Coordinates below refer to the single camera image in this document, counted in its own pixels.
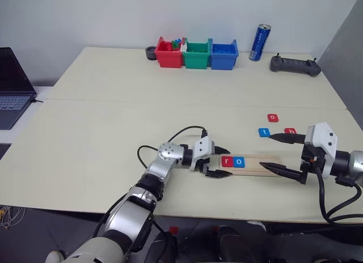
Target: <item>black controller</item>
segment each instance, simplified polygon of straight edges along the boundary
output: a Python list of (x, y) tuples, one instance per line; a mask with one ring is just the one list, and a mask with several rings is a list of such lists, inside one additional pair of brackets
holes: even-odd
[(316, 58), (313, 61), (281, 58), (278, 53), (277, 56), (273, 56), (271, 58), (270, 69), (272, 71), (306, 73), (314, 77), (322, 71), (322, 69), (318, 66), (315, 60)]

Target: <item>blue bin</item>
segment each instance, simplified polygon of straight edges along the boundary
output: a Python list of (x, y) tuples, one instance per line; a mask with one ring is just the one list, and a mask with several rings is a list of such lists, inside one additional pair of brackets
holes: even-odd
[(209, 39), (211, 44), (211, 63), (212, 69), (232, 70), (238, 57), (238, 48), (236, 39), (232, 44), (214, 44), (213, 39)]

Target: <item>floor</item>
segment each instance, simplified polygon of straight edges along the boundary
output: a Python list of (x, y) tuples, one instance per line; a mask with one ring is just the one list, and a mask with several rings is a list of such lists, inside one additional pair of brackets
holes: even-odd
[[(197, 257), (200, 262), (210, 260), (205, 243), (213, 227), (219, 225), (236, 229), (249, 243), (258, 262), (265, 262), (265, 258), (285, 258), (287, 262), (303, 263), (316, 257), (363, 260), (363, 247), (340, 244), (317, 234), (269, 236), (261, 226), (238, 220), (157, 217), (156, 221), (164, 230), (169, 226), (179, 227), (178, 262), (198, 262)], [(18, 225), (8, 230), (0, 228), (0, 262), (44, 262), (52, 250), (70, 255), (90, 238), (95, 225), (95, 222), (27, 209)], [(131, 254), (128, 262), (143, 262), (157, 233), (153, 229), (144, 249)]]

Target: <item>plastic bin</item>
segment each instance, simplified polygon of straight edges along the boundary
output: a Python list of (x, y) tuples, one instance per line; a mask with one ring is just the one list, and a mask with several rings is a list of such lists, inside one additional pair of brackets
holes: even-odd
[(180, 51), (180, 44), (177, 50), (173, 50), (171, 42), (166, 42), (160, 37), (155, 55), (160, 67), (182, 67), (183, 53)]
[(210, 43), (189, 43), (183, 51), (185, 67), (188, 69), (206, 69), (210, 57)]
[(210, 39), (211, 44), (211, 63), (212, 69), (232, 70), (236, 64), (238, 57), (238, 48), (236, 39), (232, 44), (213, 44), (213, 39)]

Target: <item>blue can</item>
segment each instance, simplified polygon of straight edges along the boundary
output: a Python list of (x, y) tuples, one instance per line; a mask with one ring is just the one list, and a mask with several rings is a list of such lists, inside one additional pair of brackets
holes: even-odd
[(263, 48), (266, 44), (268, 35), (270, 34), (271, 26), (267, 24), (260, 24), (257, 28), (254, 45), (250, 52), (250, 60), (259, 61), (261, 59)]

